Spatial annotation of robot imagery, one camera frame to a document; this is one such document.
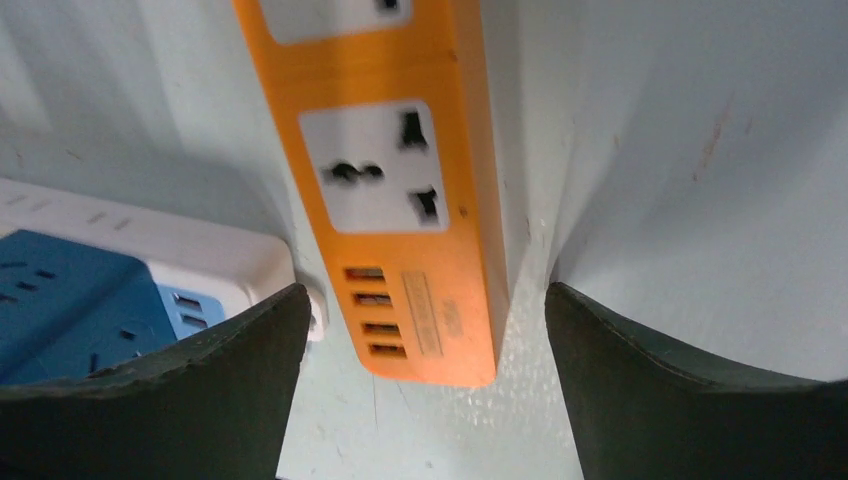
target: white wall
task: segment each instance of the white wall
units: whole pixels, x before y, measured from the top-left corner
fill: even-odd
[[[846,376],[848,3],[594,0],[583,26],[554,277],[715,353]]]
[[[0,172],[291,230],[279,140],[240,39],[226,1],[2,2]]]

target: usb charging port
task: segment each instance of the usb charging port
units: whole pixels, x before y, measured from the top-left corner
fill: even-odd
[[[386,276],[380,267],[346,268],[345,277],[353,282],[385,282]]]
[[[391,307],[392,297],[388,293],[354,293],[353,300],[357,305]]]
[[[176,303],[178,307],[194,310],[195,312],[203,311],[203,308],[200,306],[200,302],[193,298],[184,297],[179,293],[174,294],[174,303]]]
[[[362,332],[365,335],[385,335],[387,337],[400,337],[400,327],[390,323],[363,323]]]
[[[406,358],[406,349],[400,345],[383,345],[380,343],[368,344],[371,355],[382,357]]]
[[[191,325],[192,327],[196,328],[209,328],[209,324],[206,323],[206,320],[203,320],[202,318],[197,318],[186,314],[182,314],[180,315],[180,317],[182,318],[183,323],[185,323],[186,325]]]

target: wall stain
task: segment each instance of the wall stain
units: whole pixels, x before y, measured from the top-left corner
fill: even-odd
[[[84,162],[84,161],[85,161],[82,157],[80,157],[79,155],[77,155],[76,153],[74,153],[74,152],[72,152],[72,151],[70,151],[70,150],[65,150],[65,153],[67,153],[67,154],[68,154],[68,156],[70,156],[70,157],[74,157],[74,158],[76,158],[76,159],[77,159],[77,160],[79,160],[80,162]]]
[[[727,122],[730,121],[730,111],[733,106],[733,98],[736,96],[736,93],[731,93],[730,97],[727,99],[727,104],[724,106],[724,110],[722,110],[721,115],[716,120],[715,125],[713,125],[713,135],[707,140],[706,145],[704,145],[704,149],[702,150],[701,161],[698,162],[697,170],[706,170],[706,168],[710,165],[710,162],[713,159],[713,154],[715,153],[715,148],[718,146],[718,141],[721,139],[721,132],[724,129],[724,126],[727,125]],[[698,171],[692,175],[692,181],[698,181]]]

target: power strip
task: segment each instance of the power strip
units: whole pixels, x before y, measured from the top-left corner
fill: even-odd
[[[478,0],[234,0],[371,372],[492,382],[508,310]]]
[[[0,384],[83,378],[177,341],[143,262],[0,232]]]
[[[291,253],[277,237],[7,179],[0,179],[0,224],[141,260],[178,339],[295,282]],[[313,341],[327,321],[316,311]]]

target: white power strip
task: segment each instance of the white power strip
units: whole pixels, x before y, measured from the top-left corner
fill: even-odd
[[[157,284],[212,297],[226,318],[295,282],[277,237],[6,179],[0,223],[138,258]],[[318,341],[326,306],[317,292],[310,297],[309,339]]]

